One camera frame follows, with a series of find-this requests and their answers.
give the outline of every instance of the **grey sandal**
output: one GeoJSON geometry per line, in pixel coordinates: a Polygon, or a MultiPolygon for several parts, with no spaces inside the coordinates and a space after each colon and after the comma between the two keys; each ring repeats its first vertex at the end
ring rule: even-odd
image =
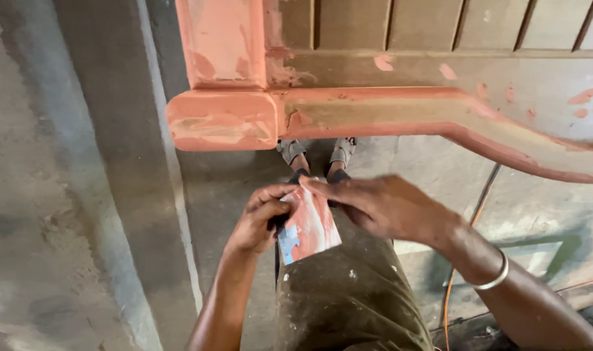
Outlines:
{"type": "Polygon", "coordinates": [[[296,139],[282,139],[277,141],[277,151],[282,155],[284,161],[288,165],[292,163],[296,156],[299,154],[306,154],[305,148],[298,143],[296,139]]]}
{"type": "Polygon", "coordinates": [[[338,138],[335,146],[338,147],[338,150],[333,151],[329,164],[333,161],[342,161],[346,167],[348,160],[355,153],[355,148],[357,148],[357,139],[355,137],[338,138]]]}

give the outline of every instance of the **floor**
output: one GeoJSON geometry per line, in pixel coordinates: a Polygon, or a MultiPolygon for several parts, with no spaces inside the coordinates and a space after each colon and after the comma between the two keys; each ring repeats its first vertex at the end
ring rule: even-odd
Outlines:
{"type": "MultiPolygon", "coordinates": [[[[313,175],[322,176],[333,140],[304,140],[313,175]]],[[[207,292],[223,246],[250,194],[291,174],[274,150],[181,152],[185,196],[201,289],[207,292]]],[[[447,207],[470,219],[495,163],[439,136],[359,140],[347,171],[353,177],[401,174],[447,207]]],[[[555,289],[593,279],[593,185],[567,184],[501,167],[476,223],[491,241],[510,247],[555,289]]],[[[448,263],[423,245],[395,245],[429,328],[441,326],[448,263]]],[[[244,350],[268,350],[275,333],[274,258],[261,256],[246,312],[244,350]]],[[[576,306],[593,304],[593,285],[565,292],[576,306]]],[[[463,284],[450,296],[448,319],[487,312],[463,284]]]]}

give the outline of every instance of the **curved wooden rail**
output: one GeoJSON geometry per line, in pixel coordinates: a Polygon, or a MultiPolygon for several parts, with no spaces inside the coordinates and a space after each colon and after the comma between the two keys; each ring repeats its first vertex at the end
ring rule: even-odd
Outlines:
{"type": "Polygon", "coordinates": [[[593,183],[593,145],[558,139],[454,87],[189,91],[169,102],[181,150],[271,149],[277,139],[440,135],[508,167],[593,183]]]}

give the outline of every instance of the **concrete wall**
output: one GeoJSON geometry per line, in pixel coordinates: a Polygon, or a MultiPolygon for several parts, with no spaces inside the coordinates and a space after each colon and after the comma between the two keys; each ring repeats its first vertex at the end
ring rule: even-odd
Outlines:
{"type": "Polygon", "coordinates": [[[182,350],[196,320],[144,6],[0,0],[2,351],[182,350]]]}

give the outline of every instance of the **metal bangle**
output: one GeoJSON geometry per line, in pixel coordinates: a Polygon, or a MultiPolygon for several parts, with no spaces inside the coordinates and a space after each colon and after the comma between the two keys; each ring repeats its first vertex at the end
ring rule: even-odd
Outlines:
{"type": "Polygon", "coordinates": [[[500,253],[502,254],[502,257],[504,258],[502,272],[500,272],[500,275],[498,275],[498,277],[496,279],[494,279],[494,281],[492,281],[492,282],[482,284],[482,285],[470,284],[470,286],[472,286],[474,288],[474,290],[491,289],[493,287],[500,285],[500,283],[502,283],[504,281],[504,279],[507,278],[507,274],[509,274],[509,258],[504,254],[504,252],[502,250],[498,250],[498,251],[500,251],[500,253]]]}

